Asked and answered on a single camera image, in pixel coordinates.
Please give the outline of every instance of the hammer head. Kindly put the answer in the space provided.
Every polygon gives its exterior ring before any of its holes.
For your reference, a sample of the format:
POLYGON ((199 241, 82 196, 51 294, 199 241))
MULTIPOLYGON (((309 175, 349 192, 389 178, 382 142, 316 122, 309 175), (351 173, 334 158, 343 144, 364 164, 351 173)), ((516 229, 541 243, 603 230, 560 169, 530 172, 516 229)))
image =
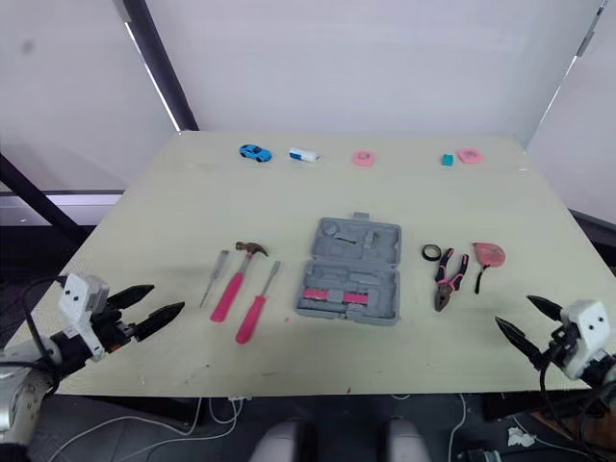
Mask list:
POLYGON ((245 250, 250 255, 254 255, 257 252, 263 253, 266 257, 268 256, 268 252, 257 243, 235 243, 236 250, 245 250))

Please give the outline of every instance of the blue toy car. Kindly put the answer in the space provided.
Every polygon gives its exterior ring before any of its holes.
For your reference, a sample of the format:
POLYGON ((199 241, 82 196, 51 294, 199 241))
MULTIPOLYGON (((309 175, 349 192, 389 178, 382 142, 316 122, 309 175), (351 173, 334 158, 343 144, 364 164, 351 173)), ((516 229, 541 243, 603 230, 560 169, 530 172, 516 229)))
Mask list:
POLYGON ((240 155, 248 159, 254 159, 257 162, 267 162, 271 159, 271 153, 256 144, 245 144, 240 146, 240 155))

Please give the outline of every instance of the white backdrop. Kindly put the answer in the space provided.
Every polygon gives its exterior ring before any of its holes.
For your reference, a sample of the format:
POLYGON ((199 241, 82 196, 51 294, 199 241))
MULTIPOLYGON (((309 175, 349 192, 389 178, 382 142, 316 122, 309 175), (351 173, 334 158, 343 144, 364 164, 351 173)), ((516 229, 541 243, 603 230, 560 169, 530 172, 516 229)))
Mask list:
POLYGON ((0 149, 43 190, 123 190, 174 133, 112 0, 0 1, 0 149))
POLYGON ((616 224, 616 3, 567 75, 528 153, 568 207, 616 224))
POLYGON ((601 0, 148 0, 201 129, 526 143, 601 0))

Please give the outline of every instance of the pink hammer handle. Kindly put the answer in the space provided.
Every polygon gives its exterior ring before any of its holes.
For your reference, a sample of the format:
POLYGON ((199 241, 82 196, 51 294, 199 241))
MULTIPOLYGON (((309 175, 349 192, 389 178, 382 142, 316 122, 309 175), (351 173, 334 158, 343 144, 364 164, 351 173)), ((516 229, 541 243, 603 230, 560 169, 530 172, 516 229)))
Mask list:
POLYGON ((216 310, 212 313, 210 320, 214 322, 223 322, 227 313, 229 313, 229 308, 231 308, 231 303, 233 303, 233 299, 235 295, 238 294, 240 287, 242 286, 242 281, 244 280, 244 274, 242 272, 236 272, 229 283, 227 284, 226 289, 224 290, 224 294, 220 298, 216 310))
POLYGON ((246 317, 240 326, 240 330, 238 330, 237 335, 235 336, 235 341, 238 344, 247 343, 252 337, 252 332, 254 332, 254 328, 257 326, 257 322, 259 321, 259 317, 261 316, 261 312, 263 311, 263 305, 266 304, 266 298, 261 295, 257 295, 254 297, 254 301, 248 309, 248 313, 246 313, 246 317))

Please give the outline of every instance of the gray tool case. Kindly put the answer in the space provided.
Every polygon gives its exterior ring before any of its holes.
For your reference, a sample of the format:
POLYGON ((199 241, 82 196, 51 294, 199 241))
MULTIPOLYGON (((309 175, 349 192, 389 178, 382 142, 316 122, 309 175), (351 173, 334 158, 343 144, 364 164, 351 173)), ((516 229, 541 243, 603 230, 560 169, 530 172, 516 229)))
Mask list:
POLYGON ((398 225, 372 222, 368 214, 321 218, 295 310, 375 325, 398 322, 401 239, 398 225))

